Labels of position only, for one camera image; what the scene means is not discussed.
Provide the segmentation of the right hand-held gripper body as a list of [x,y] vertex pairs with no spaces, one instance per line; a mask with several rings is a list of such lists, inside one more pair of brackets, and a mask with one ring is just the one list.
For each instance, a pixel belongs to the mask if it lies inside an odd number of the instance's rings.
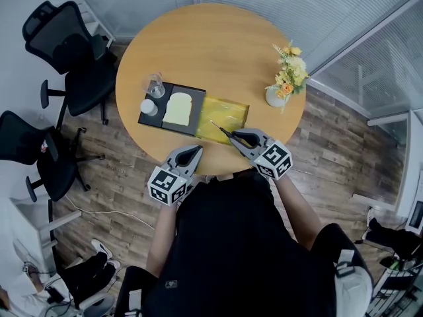
[[252,161],[258,172],[273,180],[279,180],[293,165],[288,148],[279,140],[264,147],[264,150]]

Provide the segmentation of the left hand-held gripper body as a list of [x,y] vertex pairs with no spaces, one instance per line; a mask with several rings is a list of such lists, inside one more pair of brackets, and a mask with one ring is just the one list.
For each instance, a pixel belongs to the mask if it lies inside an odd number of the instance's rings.
[[192,175],[192,167],[156,166],[147,183],[149,195],[162,204],[172,206],[188,193]]

